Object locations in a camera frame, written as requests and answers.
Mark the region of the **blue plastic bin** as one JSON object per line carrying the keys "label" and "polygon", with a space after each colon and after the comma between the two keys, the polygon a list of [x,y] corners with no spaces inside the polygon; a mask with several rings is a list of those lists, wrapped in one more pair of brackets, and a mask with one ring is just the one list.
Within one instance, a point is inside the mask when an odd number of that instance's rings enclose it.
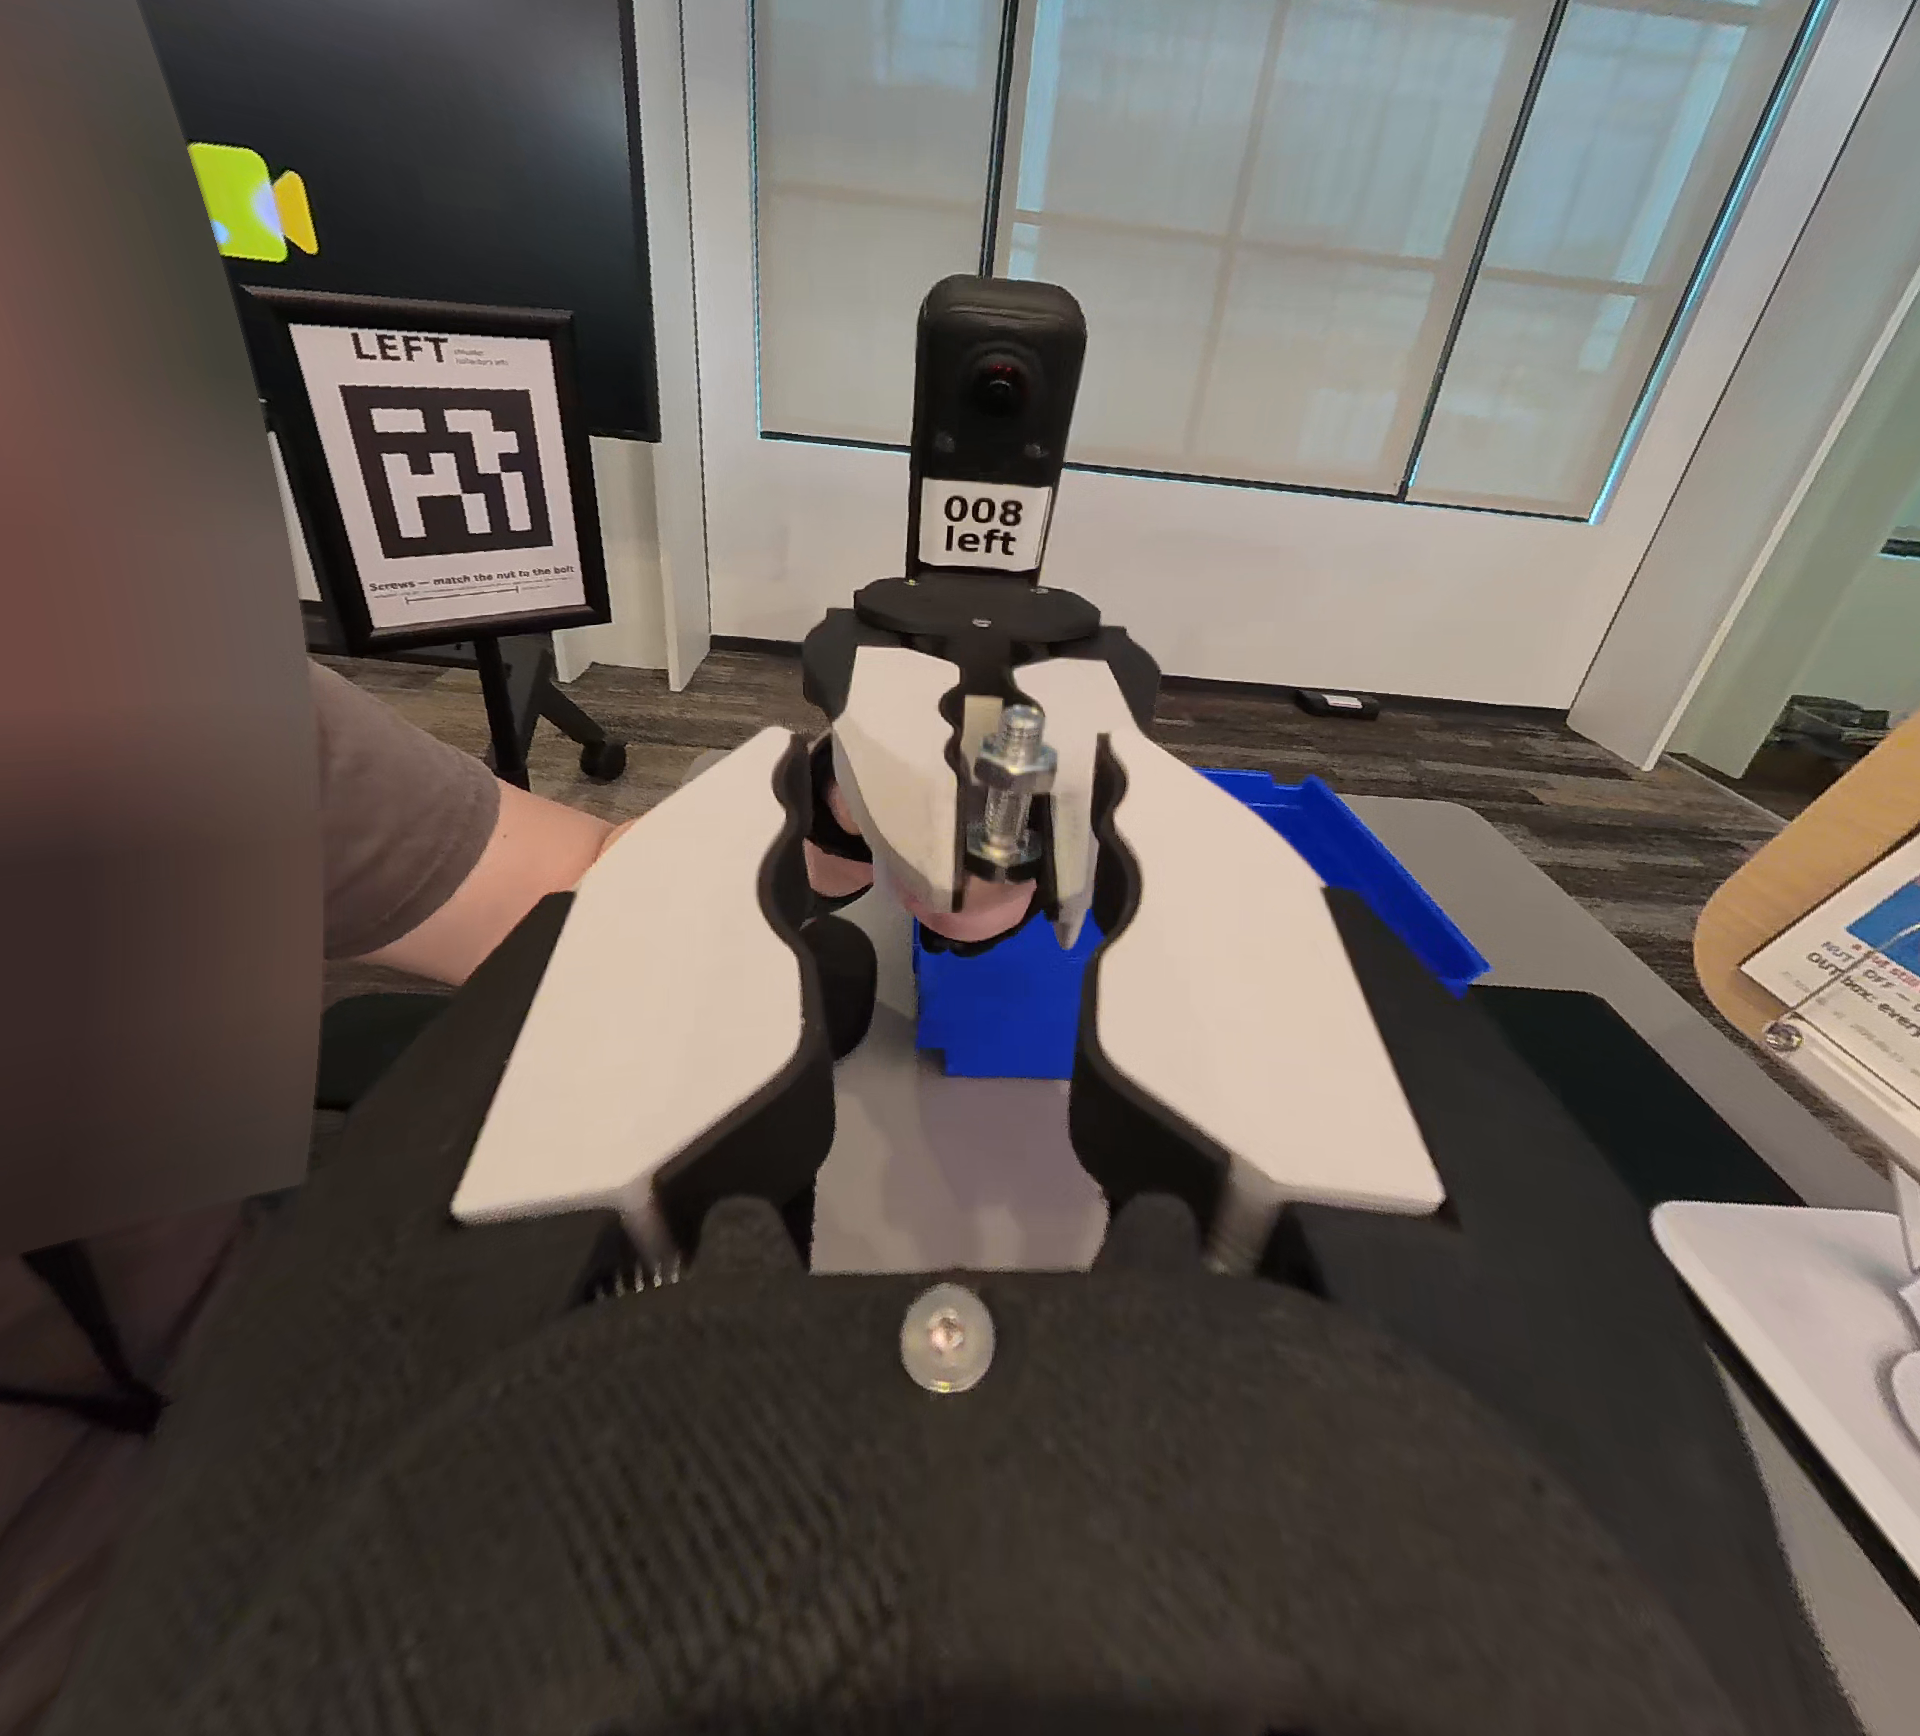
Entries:
{"label": "blue plastic bin", "polygon": [[[1429,976],[1462,998],[1491,964],[1414,880],[1386,840],[1317,778],[1279,784],[1256,768],[1203,768],[1317,875],[1351,890],[1406,941]],[[915,1046],[944,1056],[946,1078],[1068,1080],[1083,977],[1106,934],[1083,920],[1073,949],[1034,915],[988,949],[956,949],[911,929]]]}

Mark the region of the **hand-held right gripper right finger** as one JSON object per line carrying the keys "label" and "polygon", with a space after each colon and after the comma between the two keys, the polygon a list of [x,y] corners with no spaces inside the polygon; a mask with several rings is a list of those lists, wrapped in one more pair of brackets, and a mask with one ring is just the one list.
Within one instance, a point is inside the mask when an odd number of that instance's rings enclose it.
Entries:
{"label": "hand-held right gripper right finger", "polygon": [[1174,1199],[1221,1270],[1256,1270],[1302,1206],[1437,1217],[1443,1171],[1309,864],[1144,730],[1098,736],[1089,839],[1068,1142],[1111,1219]]}

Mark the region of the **large window with blinds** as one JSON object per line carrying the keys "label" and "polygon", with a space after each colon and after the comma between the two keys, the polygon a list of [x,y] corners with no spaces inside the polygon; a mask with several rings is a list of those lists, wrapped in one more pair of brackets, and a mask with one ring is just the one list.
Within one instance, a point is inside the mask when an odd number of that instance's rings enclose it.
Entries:
{"label": "large window with blinds", "polygon": [[757,432],[1076,291],[1073,456],[1596,522],[1837,0],[750,0]]}

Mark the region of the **large steel bolt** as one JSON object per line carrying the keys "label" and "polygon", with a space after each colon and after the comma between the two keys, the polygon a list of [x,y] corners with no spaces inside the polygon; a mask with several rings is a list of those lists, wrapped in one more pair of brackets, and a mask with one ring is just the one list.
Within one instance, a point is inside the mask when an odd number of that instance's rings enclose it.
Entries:
{"label": "large steel bolt", "polygon": [[[1050,743],[1044,741],[1044,712],[1029,701],[1006,701],[986,741],[991,741],[991,736]],[[1034,880],[1036,875],[1040,835],[1034,830],[1034,814],[1029,814],[1034,802],[1036,802],[1036,796],[1006,796],[1006,794],[978,787],[978,811],[965,830],[971,875],[981,875],[981,880]]]}

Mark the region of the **white tablet stand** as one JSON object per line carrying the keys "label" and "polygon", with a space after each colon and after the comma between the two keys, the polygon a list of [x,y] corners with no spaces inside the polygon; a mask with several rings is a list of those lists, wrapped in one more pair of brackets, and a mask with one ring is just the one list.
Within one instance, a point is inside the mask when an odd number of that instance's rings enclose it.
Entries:
{"label": "white tablet stand", "polygon": [[1894,1206],[1661,1202],[1650,1231],[1822,1462],[1915,1563],[1915,1108],[1814,1029],[1766,1046],[1887,1151]]}

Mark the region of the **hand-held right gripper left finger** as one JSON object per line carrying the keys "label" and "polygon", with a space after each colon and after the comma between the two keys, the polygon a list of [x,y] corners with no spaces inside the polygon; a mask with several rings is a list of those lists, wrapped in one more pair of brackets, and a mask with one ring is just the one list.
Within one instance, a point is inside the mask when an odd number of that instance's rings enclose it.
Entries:
{"label": "hand-held right gripper left finger", "polygon": [[449,1193],[457,1224],[615,1214],[657,1267],[708,1211],[809,1238],[833,1051],[803,943],[807,743],[766,729],[596,861]]}

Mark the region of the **large black wall display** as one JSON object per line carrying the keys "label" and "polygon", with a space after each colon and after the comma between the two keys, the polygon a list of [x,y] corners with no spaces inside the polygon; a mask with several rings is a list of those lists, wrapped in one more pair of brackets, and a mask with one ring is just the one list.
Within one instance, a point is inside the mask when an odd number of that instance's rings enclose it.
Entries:
{"label": "large black wall display", "polygon": [[135,0],[187,140],[297,172],[232,284],[548,306],[590,436],[660,439],[634,0]]}

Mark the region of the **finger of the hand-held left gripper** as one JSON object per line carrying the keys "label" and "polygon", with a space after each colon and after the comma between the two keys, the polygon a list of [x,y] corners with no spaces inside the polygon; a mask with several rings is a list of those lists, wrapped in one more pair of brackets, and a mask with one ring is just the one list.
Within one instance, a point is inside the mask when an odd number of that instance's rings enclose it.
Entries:
{"label": "finger of the hand-held left gripper", "polygon": [[831,723],[837,787],[875,861],[920,906],[965,895],[956,717],[961,666],[911,647],[855,647]]}
{"label": "finger of the hand-held left gripper", "polygon": [[1040,743],[1052,749],[1036,895],[1044,899],[1059,952],[1073,952],[1096,895],[1098,840],[1089,806],[1098,743],[1112,729],[1127,729],[1132,712],[1106,660],[1073,655],[1034,666],[1034,704],[1040,710]]}

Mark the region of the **wooden instruction board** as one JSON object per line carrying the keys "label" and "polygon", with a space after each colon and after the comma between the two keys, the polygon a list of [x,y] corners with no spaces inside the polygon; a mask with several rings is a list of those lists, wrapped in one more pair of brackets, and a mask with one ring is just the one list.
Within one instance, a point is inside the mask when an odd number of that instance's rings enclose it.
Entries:
{"label": "wooden instruction board", "polygon": [[1915,712],[1741,861],[1700,909],[1697,982],[1746,1043],[1775,1056],[1766,1029],[1784,1017],[1784,1000],[1756,989],[1741,964],[1907,839],[1915,839]]}

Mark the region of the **printed instruction sheet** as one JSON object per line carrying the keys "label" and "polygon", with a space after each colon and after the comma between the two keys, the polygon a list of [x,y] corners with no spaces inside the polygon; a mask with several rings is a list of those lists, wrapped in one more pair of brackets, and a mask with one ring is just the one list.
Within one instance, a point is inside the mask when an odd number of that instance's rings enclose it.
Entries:
{"label": "printed instruction sheet", "polygon": [[1808,1034],[1915,1088],[1915,839],[1741,959]]}

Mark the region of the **person's left hand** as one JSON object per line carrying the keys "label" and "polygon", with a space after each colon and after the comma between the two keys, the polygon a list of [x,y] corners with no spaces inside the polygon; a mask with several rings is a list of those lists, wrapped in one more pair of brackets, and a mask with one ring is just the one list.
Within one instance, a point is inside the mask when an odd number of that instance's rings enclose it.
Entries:
{"label": "person's left hand", "polygon": [[906,890],[906,915],[925,929],[929,949],[988,949],[1011,936],[1034,915],[1034,880],[981,880],[965,875],[959,906],[925,902]]}

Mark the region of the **black framed floor sign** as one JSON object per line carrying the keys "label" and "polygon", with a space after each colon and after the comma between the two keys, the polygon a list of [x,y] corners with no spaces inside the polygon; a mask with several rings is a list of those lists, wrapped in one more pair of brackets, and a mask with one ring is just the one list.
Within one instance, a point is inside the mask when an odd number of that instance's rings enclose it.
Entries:
{"label": "black framed floor sign", "polygon": [[476,672],[494,768],[525,787],[543,720],[624,772],[557,681],[562,629],[610,623],[567,310],[240,284],[301,522],[306,645]]}

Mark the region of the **person's left forearm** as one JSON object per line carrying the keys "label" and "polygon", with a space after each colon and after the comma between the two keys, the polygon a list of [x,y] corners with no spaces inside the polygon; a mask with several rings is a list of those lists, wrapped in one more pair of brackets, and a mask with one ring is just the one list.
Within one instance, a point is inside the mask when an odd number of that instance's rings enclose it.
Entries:
{"label": "person's left forearm", "polygon": [[326,959],[463,986],[548,895],[567,895],[616,830],[484,778],[352,784],[322,818]]}

